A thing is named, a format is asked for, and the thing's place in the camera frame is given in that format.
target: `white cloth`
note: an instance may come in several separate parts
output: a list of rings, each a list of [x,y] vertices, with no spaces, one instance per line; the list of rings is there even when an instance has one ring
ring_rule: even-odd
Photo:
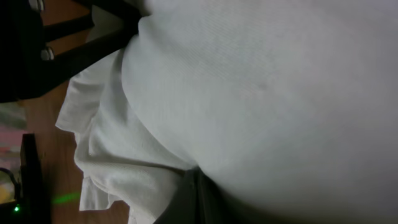
[[[120,53],[104,58],[112,70],[103,92],[104,84],[93,96],[91,85],[73,92],[81,73],[58,119],[79,135],[85,184],[103,194],[87,201],[106,199],[93,209],[120,198],[131,222],[152,222],[180,178],[171,168],[199,165],[262,212],[398,222],[397,1],[146,6],[152,15],[123,64]]]

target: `black cable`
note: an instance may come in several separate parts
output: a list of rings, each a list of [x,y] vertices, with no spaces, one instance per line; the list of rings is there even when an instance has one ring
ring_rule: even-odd
[[[0,171],[6,173],[10,177],[12,184],[14,184],[14,199],[18,203],[19,199],[21,198],[21,185],[16,182],[14,174],[11,171],[1,167]]]

